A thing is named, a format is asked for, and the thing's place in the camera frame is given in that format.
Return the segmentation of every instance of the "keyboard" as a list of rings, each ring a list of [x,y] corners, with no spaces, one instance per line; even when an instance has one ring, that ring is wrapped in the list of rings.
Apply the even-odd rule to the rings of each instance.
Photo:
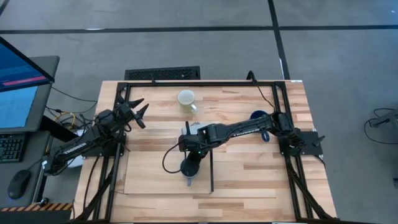
[[[0,163],[20,162],[25,153],[26,134],[0,134]]]
[[[175,68],[150,68],[126,70],[125,80],[199,80],[200,68],[175,67]]]

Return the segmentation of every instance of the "yellow cable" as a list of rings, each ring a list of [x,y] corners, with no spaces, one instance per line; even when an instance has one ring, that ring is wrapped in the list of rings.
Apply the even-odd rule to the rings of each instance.
[[[73,125],[75,125],[76,116],[75,116],[75,114],[72,113],[72,112],[62,112],[62,113],[60,113],[58,116],[56,116],[56,117],[54,118],[54,121],[55,121],[55,120],[59,120],[59,118],[62,117],[63,115],[65,115],[65,114],[69,114],[69,115],[71,115],[71,116],[73,117],[73,121],[72,121],[72,125],[71,125],[71,127],[73,127]]]

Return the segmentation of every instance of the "blue object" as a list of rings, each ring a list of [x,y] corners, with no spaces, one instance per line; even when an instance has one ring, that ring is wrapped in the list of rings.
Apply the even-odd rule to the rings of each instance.
[[[37,87],[0,93],[0,128],[24,127]]]
[[[259,118],[259,117],[261,117],[263,115],[266,115],[266,114],[267,113],[265,111],[258,110],[258,111],[255,111],[255,112],[251,113],[250,119],[256,119],[256,118]]]
[[[264,116],[264,115],[268,115],[268,114],[265,111],[257,110],[257,111],[253,112],[250,115],[250,119],[256,119],[256,118],[259,118],[259,117]],[[265,142],[269,142],[269,134],[268,134],[268,132],[264,131],[263,133],[261,133],[261,138]]]
[[[261,134],[261,138],[262,138],[262,140],[264,140],[265,142],[269,142],[269,134],[268,134],[268,132],[267,132],[267,131],[264,131],[264,132]]]

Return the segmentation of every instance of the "computer mouse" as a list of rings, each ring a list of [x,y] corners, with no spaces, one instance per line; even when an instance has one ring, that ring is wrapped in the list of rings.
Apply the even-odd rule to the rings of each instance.
[[[20,170],[12,178],[8,185],[8,197],[11,199],[19,199],[25,193],[25,189],[30,179],[29,170]]]

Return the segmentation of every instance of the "blue cup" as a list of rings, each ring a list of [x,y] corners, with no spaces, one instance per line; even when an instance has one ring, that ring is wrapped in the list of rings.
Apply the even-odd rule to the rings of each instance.
[[[257,111],[253,112],[250,115],[250,119],[256,119],[256,118],[259,118],[259,117],[264,116],[264,115],[268,115],[268,114],[265,111],[257,110]],[[262,138],[263,141],[269,142],[269,134],[268,134],[268,132],[267,131],[262,132],[261,133],[261,138]]]

